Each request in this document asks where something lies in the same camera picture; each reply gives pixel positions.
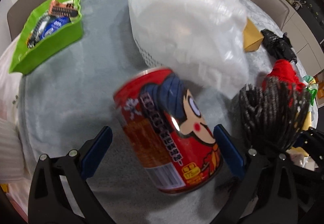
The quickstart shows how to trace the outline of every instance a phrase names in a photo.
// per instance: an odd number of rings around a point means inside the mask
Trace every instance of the cartoon character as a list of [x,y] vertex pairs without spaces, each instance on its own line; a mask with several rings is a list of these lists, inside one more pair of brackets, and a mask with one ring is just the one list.
[[164,111],[171,115],[172,122],[182,138],[194,137],[200,143],[212,146],[211,153],[204,159],[203,170],[211,175],[218,167],[218,145],[202,117],[190,91],[183,82],[171,73],[161,85],[150,83],[143,86],[140,94],[149,93],[155,108],[163,116]]
[[134,114],[142,115],[142,113],[136,110],[136,105],[138,104],[138,99],[128,98],[124,106],[125,111],[129,111],[131,116],[130,119],[134,120]]

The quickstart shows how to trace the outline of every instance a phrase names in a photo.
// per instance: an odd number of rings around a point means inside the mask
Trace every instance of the blue wrapper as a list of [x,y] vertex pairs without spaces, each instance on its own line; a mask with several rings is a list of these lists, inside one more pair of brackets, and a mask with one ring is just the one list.
[[50,24],[46,26],[43,33],[40,35],[39,40],[42,40],[44,37],[52,34],[56,30],[58,30],[59,28],[61,28],[62,26],[70,22],[71,20],[68,16],[56,18],[54,21],[52,21]]

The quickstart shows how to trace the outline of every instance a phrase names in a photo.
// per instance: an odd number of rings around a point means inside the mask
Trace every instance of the leather chair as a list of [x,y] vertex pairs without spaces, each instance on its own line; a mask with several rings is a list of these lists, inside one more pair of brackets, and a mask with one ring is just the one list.
[[289,14],[289,8],[281,0],[251,0],[264,12],[266,12],[280,29],[284,27],[284,23]]
[[46,0],[18,0],[13,4],[7,14],[11,40],[14,40],[22,31],[30,13],[45,1]]

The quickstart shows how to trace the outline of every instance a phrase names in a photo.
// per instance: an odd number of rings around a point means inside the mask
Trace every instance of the cartoon eye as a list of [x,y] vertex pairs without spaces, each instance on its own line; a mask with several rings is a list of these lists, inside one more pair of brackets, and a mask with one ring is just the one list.
[[189,102],[189,105],[192,109],[192,111],[194,112],[194,114],[197,116],[197,117],[201,117],[201,113],[200,113],[200,110],[198,109],[195,101],[193,100],[193,98],[191,96],[188,96],[188,102]]

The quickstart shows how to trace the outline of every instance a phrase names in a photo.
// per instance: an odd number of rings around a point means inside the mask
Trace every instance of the can lid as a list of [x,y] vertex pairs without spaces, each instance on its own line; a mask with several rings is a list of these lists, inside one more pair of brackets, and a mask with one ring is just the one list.
[[140,73],[136,74],[134,77],[132,77],[131,79],[129,79],[128,81],[126,81],[122,86],[120,86],[113,94],[113,99],[115,100],[115,97],[116,95],[121,91],[123,90],[130,82],[138,79],[139,77],[142,77],[142,76],[145,76],[149,73],[152,73],[152,72],[156,72],[156,71],[159,71],[159,70],[170,70],[170,68],[168,67],[155,67],[155,68],[150,68],[150,69],[146,69],[144,71],[141,71]]

